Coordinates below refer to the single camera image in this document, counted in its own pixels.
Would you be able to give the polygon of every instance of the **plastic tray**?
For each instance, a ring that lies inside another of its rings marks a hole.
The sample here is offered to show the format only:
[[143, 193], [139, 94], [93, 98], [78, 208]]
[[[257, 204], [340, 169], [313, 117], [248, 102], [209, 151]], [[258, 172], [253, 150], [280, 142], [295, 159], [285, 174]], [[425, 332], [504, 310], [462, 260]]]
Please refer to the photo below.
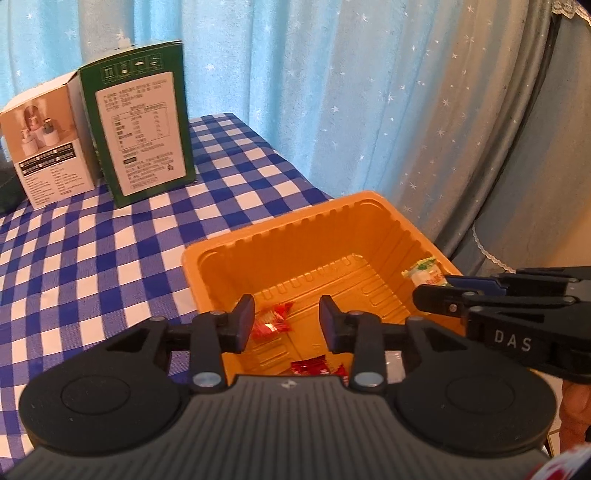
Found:
[[[362, 192], [288, 213], [257, 225], [190, 245], [183, 269], [201, 312], [232, 310], [251, 293], [256, 310], [293, 301], [292, 331], [257, 343], [240, 355], [224, 354], [235, 374], [288, 374], [290, 363], [326, 354], [329, 364], [349, 371], [351, 354], [332, 355], [318, 321], [321, 295], [343, 311], [365, 310], [383, 322], [402, 323], [417, 314], [414, 289], [401, 272], [434, 255], [444, 273], [453, 264], [384, 198]], [[458, 319], [423, 314], [456, 332]]]

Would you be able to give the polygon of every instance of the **table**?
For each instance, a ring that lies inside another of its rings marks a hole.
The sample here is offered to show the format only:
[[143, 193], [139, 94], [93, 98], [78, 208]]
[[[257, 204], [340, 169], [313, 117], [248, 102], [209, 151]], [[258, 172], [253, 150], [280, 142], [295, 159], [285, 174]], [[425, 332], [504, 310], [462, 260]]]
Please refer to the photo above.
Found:
[[32, 448], [17, 412], [29, 379], [147, 317], [191, 321], [186, 246], [328, 198], [231, 113], [192, 122], [191, 142], [202, 181], [121, 209], [101, 184], [0, 220], [1, 471]]

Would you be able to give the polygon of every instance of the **finger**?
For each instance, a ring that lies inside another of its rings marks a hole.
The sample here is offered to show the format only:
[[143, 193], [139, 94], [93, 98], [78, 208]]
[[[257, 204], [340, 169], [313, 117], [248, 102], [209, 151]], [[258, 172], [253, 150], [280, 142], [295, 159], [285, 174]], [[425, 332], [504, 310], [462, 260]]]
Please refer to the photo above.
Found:
[[567, 388], [569, 388], [571, 385], [573, 385], [572, 382], [569, 382], [568, 380], [562, 380], [562, 394], [564, 395], [564, 392]]
[[588, 425], [586, 423], [578, 421], [578, 419], [572, 417], [564, 408], [564, 405], [560, 406], [560, 428], [570, 430], [577, 435], [582, 435], [584, 438], [585, 432], [587, 431]]
[[562, 405], [566, 412], [581, 423], [591, 424], [591, 386], [567, 385]]
[[585, 442], [585, 435], [560, 427], [560, 453], [564, 453], [577, 445]]

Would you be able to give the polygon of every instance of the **red candy wrapper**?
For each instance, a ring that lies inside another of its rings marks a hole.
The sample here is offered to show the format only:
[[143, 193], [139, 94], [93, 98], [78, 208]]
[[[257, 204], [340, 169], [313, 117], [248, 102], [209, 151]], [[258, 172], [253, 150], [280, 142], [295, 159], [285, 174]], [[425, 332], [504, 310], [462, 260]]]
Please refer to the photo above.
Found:
[[349, 385], [349, 376], [348, 376], [347, 370], [345, 370], [345, 366], [343, 364], [340, 364], [340, 367], [338, 367], [335, 370], [335, 375], [338, 375], [339, 377], [341, 377], [343, 379], [343, 383], [345, 385]]
[[287, 316], [293, 307], [293, 302], [273, 305], [270, 309], [259, 312], [252, 327], [251, 336], [255, 340], [266, 340], [278, 333], [291, 330], [287, 323]]
[[294, 375], [310, 376], [333, 374], [342, 377], [345, 385], [348, 385], [349, 383], [349, 377], [347, 375], [347, 370], [345, 370], [345, 366], [341, 364], [337, 370], [331, 372], [330, 366], [327, 363], [326, 357], [324, 355], [310, 358], [308, 360], [299, 360], [297, 362], [292, 362], [291, 373], [293, 373]]

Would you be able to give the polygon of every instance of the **circular pad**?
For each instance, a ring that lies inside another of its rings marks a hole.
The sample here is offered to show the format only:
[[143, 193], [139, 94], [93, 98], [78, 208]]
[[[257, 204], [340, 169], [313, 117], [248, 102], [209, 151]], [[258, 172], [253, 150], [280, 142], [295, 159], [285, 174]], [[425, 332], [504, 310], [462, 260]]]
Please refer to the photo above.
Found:
[[470, 350], [424, 361], [400, 384], [396, 405], [429, 443], [477, 457], [540, 447], [556, 412], [538, 375], [500, 354]]
[[79, 355], [22, 392], [19, 413], [33, 445], [105, 455], [156, 437], [181, 405], [178, 386], [136, 353]]

